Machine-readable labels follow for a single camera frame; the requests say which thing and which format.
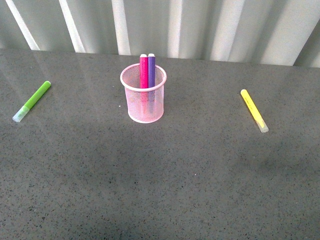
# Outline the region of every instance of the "pen holder rim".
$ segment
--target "pen holder rim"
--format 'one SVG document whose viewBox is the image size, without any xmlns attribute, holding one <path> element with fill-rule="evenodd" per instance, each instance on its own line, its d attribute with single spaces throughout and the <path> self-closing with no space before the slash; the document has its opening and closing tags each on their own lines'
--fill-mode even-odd
<svg viewBox="0 0 320 240">
<path fill-rule="evenodd" d="M 160 66 L 158 66 L 158 65 L 155 65 L 155 67 L 158 68 L 158 69 L 163 73 L 163 80 L 162 80 L 162 82 L 160 82 L 158 85 L 153 86 L 153 87 L 149 87 L 149 88 L 137 88 L 137 87 L 132 87 L 132 86 L 129 86 L 128 84 L 126 84 L 126 83 L 124 82 L 124 80 L 123 80 L 123 75 L 124 75 L 124 73 L 125 73 L 128 69 L 133 68 L 133 67 L 135 67 L 135 66 L 139 66 L 139 65 L 140 65 L 140 63 L 132 64 L 132 65 L 130 65 L 130 66 L 127 66 L 127 67 L 121 72 L 121 74 L 120 74 L 120 81 L 121 81 L 122 85 L 123 85 L 125 88 L 130 89 L 130 90 L 135 91 L 135 92 L 145 93 L 145 92 L 151 92 L 151 91 L 157 90 L 158 88 L 161 88 L 161 87 L 166 83 L 166 81 L 167 81 L 167 73 L 166 73 L 166 71 L 165 71 L 162 67 L 160 67 Z"/>
</svg>

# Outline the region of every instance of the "table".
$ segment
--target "table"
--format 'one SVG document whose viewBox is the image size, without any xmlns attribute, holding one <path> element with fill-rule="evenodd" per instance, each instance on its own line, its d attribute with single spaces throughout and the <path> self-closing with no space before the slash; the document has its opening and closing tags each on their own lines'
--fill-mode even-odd
<svg viewBox="0 0 320 240">
<path fill-rule="evenodd" d="M 120 82 L 138 56 L 0 50 L 0 238 L 318 238 L 320 69 L 156 61 L 164 115 L 141 124 Z"/>
</svg>

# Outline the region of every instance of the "pink marker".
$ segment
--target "pink marker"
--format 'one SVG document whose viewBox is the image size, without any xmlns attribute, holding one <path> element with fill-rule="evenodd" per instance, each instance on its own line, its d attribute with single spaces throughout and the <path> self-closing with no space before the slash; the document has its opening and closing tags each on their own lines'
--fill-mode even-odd
<svg viewBox="0 0 320 240">
<path fill-rule="evenodd" d="M 148 57 L 146 54 L 140 55 L 140 88 L 148 88 Z"/>
<path fill-rule="evenodd" d="M 148 57 L 146 54 L 140 55 L 140 88 L 148 88 Z M 148 108 L 148 93 L 141 92 L 141 103 L 143 114 L 147 113 Z"/>
</svg>

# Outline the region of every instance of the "clear marker cap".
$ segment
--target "clear marker cap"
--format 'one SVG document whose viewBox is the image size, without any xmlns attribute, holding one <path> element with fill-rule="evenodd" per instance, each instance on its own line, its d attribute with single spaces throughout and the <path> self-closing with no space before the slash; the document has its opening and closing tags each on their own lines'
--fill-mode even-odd
<svg viewBox="0 0 320 240">
<path fill-rule="evenodd" d="M 19 123 L 29 111 L 29 108 L 22 106 L 22 108 L 20 108 L 20 110 L 13 116 L 12 120 Z"/>
</svg>

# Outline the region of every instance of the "pink mesh pen holder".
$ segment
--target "pink mesh pen holder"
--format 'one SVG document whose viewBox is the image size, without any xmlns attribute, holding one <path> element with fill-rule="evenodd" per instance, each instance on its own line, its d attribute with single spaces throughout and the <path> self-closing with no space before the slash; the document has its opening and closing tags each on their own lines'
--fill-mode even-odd
<svg viewBox="0 0 320 240">
<path fill-rule="evenodd" d="M 120 75 L 125 89 L 130 118 L 138 123 L 148 124 L 164 114 L 164 88 L 167 74 L 155 66 L 154 87 L 140 88 L 140 63 L 125 68 Z"/>
</svg>

